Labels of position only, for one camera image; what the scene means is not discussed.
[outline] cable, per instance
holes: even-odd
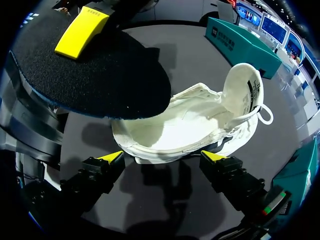
[[[17,172],[17,175],[18,177],[21,177],[21,178],[25,178],[25,179],[28,179],[28,180],[36,180],[36,179],[39,179],[39,177],[32,177],[26,173],[23,173],[23,172],[20,172],[20,171],[16,171]]]

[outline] gray table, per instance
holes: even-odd
[[[172,93],[198,82],[222,91],[231,66],[204,37],[205,28],[155,25],[126,31],[146,47],[160,49],[159,61],[167,72]],[[298,147],[293,116],[276,82],[264,79],[264,102],[274,114],[272,125],[261,122],[252,139],[235,156],[266,188]],[[120,148],[110,121],[71,113],[61,152],[61,178],[68,179],[89,156],[99,157]],[[110,194],[83,214],[92,223],[119,232],[174,234],[201,239],[235,227],[243,217],[223,194],[217,194],[192,157],[161,165],[138,165],[125,156],[126,169]]]

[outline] white sneaker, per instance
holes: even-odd
[[[228,156],[245,145],[257,129],[258,119],[273,122],[263,104],[259,71],[240,63],[229,71],[222,92],[203,83],[174,95],[161,114],[137,120],[112,120],[115,141],[138,164],[169,163],[207,150]],[[259,111],[265,109],[270,120]]]

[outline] shoe insole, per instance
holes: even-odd
[[[169,105],[169,78],[148,49],[122,31],[96,35],[72,60],[55,53],[73,17],[50,9],[21,29],[15,61],[50,103],[95,117],[149,118]]]

